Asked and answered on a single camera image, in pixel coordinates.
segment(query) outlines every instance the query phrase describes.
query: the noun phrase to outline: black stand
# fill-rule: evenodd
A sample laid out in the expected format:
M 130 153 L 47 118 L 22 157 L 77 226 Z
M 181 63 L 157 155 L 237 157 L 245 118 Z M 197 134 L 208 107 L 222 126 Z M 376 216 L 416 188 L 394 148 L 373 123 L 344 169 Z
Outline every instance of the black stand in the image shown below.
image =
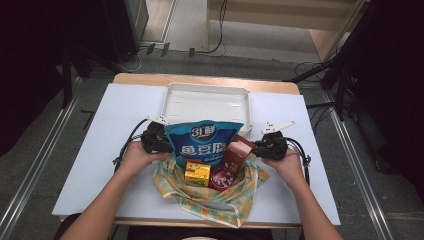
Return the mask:
M 83 46 L 74 45 L 68 42 L 62 54 L 62 74 L 63 74 L 63 104 L 62 108 L 65 108 L 72 99 L 72 76 L 71 76 L 71 62 L 73 63 L 75 70 L 80 77 L 91 77 L 92 69 L 87 62 L 87 58 L 95 60 L 102 64 L 113 73 L 126 72 L 123 69 L 113 65 L 109 61 L 100 57 L 90 49 Z
M 346 91 L 346 85 L 348 75 L 351 70 L 350 63 L 355 61 L 355 48 L 358 47 L 358 41 L 362 37 L 365 27 L 367 26 L 371 16 L 378 8 L 381 0 L 371 1 L 369 8 L 364 13 L 362 18 L 359 20 L 355 29 L 352 31 L 350 36 L 347 38 L 344 45 L 341 47 L 339 53 L 336 54 L 332 59 L 320 64 L 295 78 L 285 80 L 287 82 L 299 83 L 317 73 L 327 70 L 324 77 L 321 79 L 321 87 L 325 90 L 331 89 L 334 84 L 339 80 L 339 86 L 336 95 L 336 106 L 335 110 L 340 120 L 343 121 L 343 101 L 344 94 Z
M 60 39 L 62 46 L 62 76 L 63 76 L 63 103 L 62 108 L 68 106 L 72 99 L 72 76 L 71 76 L 71 63 L 74 66 L 80 77 L 91 77 L 92 69 L 87 62 L 87 59 L 92 59 L 113 73 L 118 74 L 126 72 L 125 70 L 115 66 L 106 59 L 100 57 L 90 49 L 76 44 L 66 28 L 65 19 L 61 16 L 63 6 L 60 3 L 45 0 L 42 1 L 42 9 L 45 9 L 46 22 L 51 25 L 50 27 L 55 30 L 57 39 Z

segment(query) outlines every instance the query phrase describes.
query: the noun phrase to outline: snack bag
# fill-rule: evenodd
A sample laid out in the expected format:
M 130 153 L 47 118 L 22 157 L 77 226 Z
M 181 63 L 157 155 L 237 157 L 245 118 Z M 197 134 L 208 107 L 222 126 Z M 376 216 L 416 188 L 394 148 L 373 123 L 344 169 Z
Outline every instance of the snack bag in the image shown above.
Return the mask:
M 242 123 L 204 120 L 167 125 L 165 133 L 178 166 L 185 169 L 189 161 L 215 167 L 222 162 L 226 147 L 242 126 Z

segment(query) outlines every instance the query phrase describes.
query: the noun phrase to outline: white tray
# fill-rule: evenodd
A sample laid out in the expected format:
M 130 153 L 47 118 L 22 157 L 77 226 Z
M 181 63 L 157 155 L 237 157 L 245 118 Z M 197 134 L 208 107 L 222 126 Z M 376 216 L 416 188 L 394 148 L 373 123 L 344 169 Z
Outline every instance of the white tray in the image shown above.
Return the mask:
M 245 88 L 171 83 L 167 86 L 162 116 L 170 124 L 202 120 L 243 123 L 240 136 L 252 131 L 249 92 Z

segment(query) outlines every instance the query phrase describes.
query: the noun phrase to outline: yellow box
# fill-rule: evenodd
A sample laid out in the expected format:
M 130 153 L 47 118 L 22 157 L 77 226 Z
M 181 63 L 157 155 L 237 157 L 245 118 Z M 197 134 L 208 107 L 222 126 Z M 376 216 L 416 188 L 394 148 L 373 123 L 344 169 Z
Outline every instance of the yellow box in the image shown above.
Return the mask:
M 210 172 L 210 165 L 187 162 L 184 178 L 189 184 L 208 187 Z

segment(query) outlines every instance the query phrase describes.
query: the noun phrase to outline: forearm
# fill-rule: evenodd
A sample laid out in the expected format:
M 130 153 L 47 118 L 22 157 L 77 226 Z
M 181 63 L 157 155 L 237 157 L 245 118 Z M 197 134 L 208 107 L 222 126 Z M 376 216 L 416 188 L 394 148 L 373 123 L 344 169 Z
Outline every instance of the forearm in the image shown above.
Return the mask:
M 130 182 L 130 177 L 117 171 L 61 239 L 107 239 L 116 211 Z
M 302 220 L 305 239 L 342 239 L 305 181 L 292 186 L 292 191 Z

